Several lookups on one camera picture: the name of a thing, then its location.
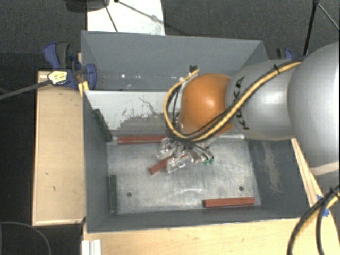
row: cable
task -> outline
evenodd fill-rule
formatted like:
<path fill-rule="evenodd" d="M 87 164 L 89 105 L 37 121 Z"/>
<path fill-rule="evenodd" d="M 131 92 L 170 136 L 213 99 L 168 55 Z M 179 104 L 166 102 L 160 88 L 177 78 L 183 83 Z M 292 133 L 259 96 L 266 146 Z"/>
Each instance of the cable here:
<path fill-rule="evenodd" d="M 1 220 L 0 220 L 0 255 L 2 251 L 2 231 L 1 231 Z"/>
<path fill-rule="evenodd" d="M 190 141 L 190 142 L 202 142 L 205 141 L 212 136 L 214 136 L 216 133 L 218 133 L 229 121 L 230 119 L 235 115 L 235 113 L 241 108 L 241 106 L 251 97 L 257 89 L 259 89 L 262 85 L 264 85 L 266 82 L 274 78 L 275 76 L 288 71 L 292 69 L 293 67 L 298 66 L 301 63 L 301 61 L 293 61 L 289 62 L 288 64 L 282 64 L 276 69 L 273 69 L 266 74 L 262 75 L 259 79 L 257 79 L 253 84 L 251 84 L 248 88 L 244 90 L 244 92 L 239 96 L 239 98 L 222 114 L 218 115 L 213 123 L 211 123 L 211 126 L 208 128 L 208 130 L 199 133 L 195 136 L 190 134 L 181 134 L 171 123 L 168 115 L 168 107 L 170 104 L 171 97 L 173 96 L 174 91 L 182 86 L 182 84 L 185 81 L 188 81 L 192 76 L 198 73 L 199 69 L 195 70 L 191 74 L 189 74 L 186 78 L 184 78 L 182 81 L 178 82 L 174 86 L 170 88 L 168 91 L 164 103 L 163 103 L 163 111 L 164 111 L 164 118 L 166 122 L 166 126 L 168 128 L 168 132 L 172 135 L 171 138 L 178 140 L 178 141 Z"/>
<path fill-rule="evenodd" d="M 46 243 L 46 246 L 47 246 L 47 249 L 48 249 L 48 254 L 49 255 L 52 255 L 52 249 L 51 249 L 51 246 L 49 244 L 49 241 L 47 239 L 47 237 L 40 231 L 38 230 L 37 228 L 31 226 L 31 225 L 27 225 L 27 224 L 24 224 L 24 223 L 20 223 L 20 222 L 0 222 L 0 255 L 1 255 L 1 242 L 2 242 L 2 237 L 1 237 L 1 224 L 5 224 L 5 225 L 18 225 L 18 226 L 24 226 L 24 227 L 27 227 L 27 228 L 30 228 L 32 229 L 33 231 L 35 231 L 36 233 L 38 233 L 45 241 Z"/>
<path fill-rule="evenodd" d="M 339 194 L 339 185 L 335 188 Z M 329 203 L 327 203 L 329 201 L 329 196 L 330 195 L 333 195 L 332 198 L 334 198 L 334 194 L 331 193 L 331 194 L 327 194 L 325 195 L 322 199 L 320 199 L 318 202 L 316 202 L 312 207 L 310 207 L 304 214 L 303 216 L 300 218 L 299 222 L 296 224 L 292 234 L 291 234 L 291 237 L 289 239 L 289 243 L 288 243 L 288 247 L 287 247 L 287 255 L 292 255 L 292 250 L 293 250 L 293 246 L 294 246 L 294 243 L 295 243 L 295 240 L 296 240 L 296 237 L 297 235 L 299 234 L 302 226 L 304 224 L 306 224 L 309 220 L 311 220 L 315 215 L 316 213 L 318 212 L 318 210 L 326 205 L 326 207 L 331 207 L 336 201 L 337 201 L 337 198 L 334 198 L 332 199 Z"/>
<path fill-rule="evenodd" d="M 340 185 L 336 188 L 330 188 L 330 192 L 325 196 L 325 203 L 321 206 L 320 212 L 317 219 L 317 226 L 316 226 L 316 239 L 317 239 L 317 247 L 320 255 L 325 255 L 323 248 L 322 248 L 322 241 L 321 241 L 321 223 L 322 218 L 324 216 L 324 212 L 326 208 L 330 208 L 338 199 L 339 199 L 339 190 Z"/>
<path fill-rule="evenodd" d="M 318 4 L 319 4 L 319 0 L 313 0 L 312 13 L 310 14 L 307 36 L 306 36 L 306 40 L 305 40 L 305 43 L 304 43 L 303 56 L 307 56 L 309 40 L 310 40 L 310 36 L 312 34 L 314 17 L 315 17 L 315 12 L 316 12 Z"/>
<path fill-rule="evenodd" d="M 325 15 L 327 16 L 327 18 L 329 18 L 329 20 L 331 21 L 331 23 L 335 26 L 335 28 L 340 32 L 340 28 L 339 26 L 336 24 L 336 22 L 334 21 L 334 19 L 328 14 L 328 12 L 325 10 L 325 8 L 318 3 L 318 7 L 325 13 Z"/>
<path fill-rule="evenodd" d="M 106 12 L 107 12 L 107 14 L 108 14 L 110 20 L 111 20 L 111 23 L 112 23 L 112 25 L 113 25 L 113 28 L 115 29 L 116 32 L 118 32 L 118 29 L 117 29 L 117 27 L 116 27 L 116 25 L 115 25 L 115 23 L 114 23 L 114 21 L 113 21 L 113 19 L 112 19 L 112 16 L 111 16 L 111 14 L 110 14 L 110 11 L 109 11 L 108 8 L 107 8 L 107 5 L 105 4 L 104 0 L 101 0 L 101 1 L 103 2 L 103 5 L 104 5 L 104 7 L 105 7 L 105 9 L 106 9 Z"/>

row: black wire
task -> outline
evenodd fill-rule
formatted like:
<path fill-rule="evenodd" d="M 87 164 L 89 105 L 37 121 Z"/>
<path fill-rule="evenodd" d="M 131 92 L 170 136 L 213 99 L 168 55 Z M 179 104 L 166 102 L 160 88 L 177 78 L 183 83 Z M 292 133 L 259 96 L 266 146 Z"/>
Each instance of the black wire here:
<path fill-rule="evenodd" d="M 112 23 L 112 25 L 113 25 L 113 28 L 115 29 L 116 32 L 118 32 L 118 29 L 117 29 L 117 27 L 116 27 L 116 25 L 115 25 L 115 22 L 114 22 L 113 19 L 112 19 L 112 16 L 111 16 L 111 14 L 110 14 L 110 11 L 109 11 L 108 8 L 107 8 L 107 5 L 105 4 L 104 0 L 101 0 L 101 1 L 103 2 L 103 5 L 104 5 L 104 7 L 105 7 L 105 9 L 106 9 L 106 12 L 107 12 L 107 14 L 108 14 L 110 20 L 111 20 L 111 23 Z"/>
<path fill-rule="evenodd" d="M 48 254 L 49 255 L 52 255 L 52 249 L 51 249 L 51 245 L 47 239 L 47 237 L 40 231 L 38 230 L 37 228 L 31 226 L 31 225 L 27 225 L 25 223 L 21 223 L 21 222 L 2 222 L 2 224 L 6 224 L 6 225 L 17 225 L 17 226 L 24 226 L 24 227 L 27 227 L 27 228 L 30 228 L 31 230 L 35 231 L 36 233 L 38 233 L 42 239 L 45 241 L 46 243 L 46 247 L 48 249 Z M 1 255 L 1 249 L 2 249 L 2 237 L 1 237 L 1 222 L 0 222 L 0 255 Z"/>
<path fill-rule="evenodd" d="M 319 208 L 321 208 L 323 205 L 326 205 L 325 208 L 328 205 L 328 201 L 329 201 L 329 196 L 331 196 L 331 198 L 333 198 L 335 195 L 333 193 L 329 193 L 326 196 L 324 196 L 322 199 L 320 199 L 318 202 L 316 202 L 312 207 L 310 207 L 304 214 L 303 216 L 300 218 L 299 222 L 296 224 L 291 237 L 289 239 L 289 243 L 288 243 L 288 247 L 287 247 L 287 255 L 292 255 L 292 250 L 293 250 L 293 245 L 295 243 L 296 240 L 296 236 L 298 235 L 298 233 L 300 232 L 302 226 L 304 225 L 304 223 L 308 220 L 308 218 L 310 217 L 310 215 L 312 215 L 315 211 L 317 211 Z"/>
<path fill-rule="evenodd" d="M 332 200 L 333 197 L 337 196 L 339 198 L 338 192 L 340 191 L 340 185 L 338 185 L 336 188 L 330 188 L 330 192 L 325 196 L 325 203 L 322 204 L 320 208 L 320 212 L 317 219 L 317 226 L 316 226 L 316 240 L 317 240 L 317 247 L 320 255 L 325 255 L 324 250 L 322 248 L 322 241 L 321 241 L 321 223 L 322 218 L 324 216 L 324 212 L 329 204 L 329 202 Z"/>
<path fill-rule="evenodd" d="M 323 13 L 327 16 L 327 18 L 331 21 L 331 23 L 335 26 L 335 28 L 337 29 L 337 31 L 340 32 L 340 28 L 339 26 L 336 24 L 336 22 L 333 20 L 333 18 L 329 15 L 329 13 L 325 10 L 325 8 L 318 3 L 318 7 L 323 11 Z"/>
<path fill-rule="evenodd" d="M 0 220 L 0 255 L 1 255 L 1 251 L 2 251 L 2 230 L 1 230 L 1 220 Z"/>
<path fill-rule="evenodd" d="M 175 116 L 175 107 L 176 107 L 176 103 L 177 103 L 177 99 L 179 97 L 179 92 L 180 92 L 180 87 L 177 90 L 176 96 L 175 96 L 175 100 L 174 100 L 174 107 L 172 109 L 172 124 L 175 125 L 175 121 L 176 121 L 176 116 Z"/>
<path fill-rule="evenodd" d="M 314 23 L 314 17 L 315 17 L 315 12 L 317 9 L 317 5 L 319 4 L 319 0 L 313 0 L 313 8 L 312 8 L 312 13 L 310 14 L 310 19 L 309 19 L 309 25 L 308 25 L 308 31 L 307 31 L 307 36 L 306 36 L 306 41 L 304 43 L 304 50 L 303 50 L 303 55 L 306 56 L 308 52 L 308 45 L 309 45 L 309 40 L 310 36 L 312 34 L 312 28 L 313 28 L 313 23 Z"/>

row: black carpet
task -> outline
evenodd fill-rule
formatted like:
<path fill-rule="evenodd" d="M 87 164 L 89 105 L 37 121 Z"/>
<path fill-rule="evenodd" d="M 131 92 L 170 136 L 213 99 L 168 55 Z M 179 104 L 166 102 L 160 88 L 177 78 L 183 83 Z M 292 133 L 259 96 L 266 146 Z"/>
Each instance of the black carpet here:
<path fill-rule="evenodd" d="M 269 58 L 277 47 L 302 55 L 312 0 L 161 0 L 168 35 L 263 40 Z M 320 0 L 339 24 L 340 0 Z M 0 88 L 15 90 L 36 82 L 48 68 L 42 48 L 67 41 L 80 51 L 86 28 L 85 4 L 74 0 L 0 0 Z M 312 52 L 339 40 L 318 10 Z M 30 224 L 35 135 L 35 93 L 0 101 L 0 220 Z M 53 254 L 80 254 L 80 226 L 42 228 Z M 47 254 L 34 232 L 3 225 L 3 253 Z"/>

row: metal plate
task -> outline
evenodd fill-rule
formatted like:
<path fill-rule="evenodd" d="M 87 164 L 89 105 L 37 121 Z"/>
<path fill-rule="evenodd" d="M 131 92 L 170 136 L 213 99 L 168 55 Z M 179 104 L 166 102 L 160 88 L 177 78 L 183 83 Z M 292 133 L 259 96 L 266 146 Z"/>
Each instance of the metal plate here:
<path fill-rule="evenodd" d="M 116 175 L 118 213 L 202 208 L 202 200 L 260 196 L 248 143 L 220 138 L 210 146 L 216 162 L 189 165 L 153 176 L 148 168 L 157 163 L 157 144 L 107 144 L 108 172 Z"/>

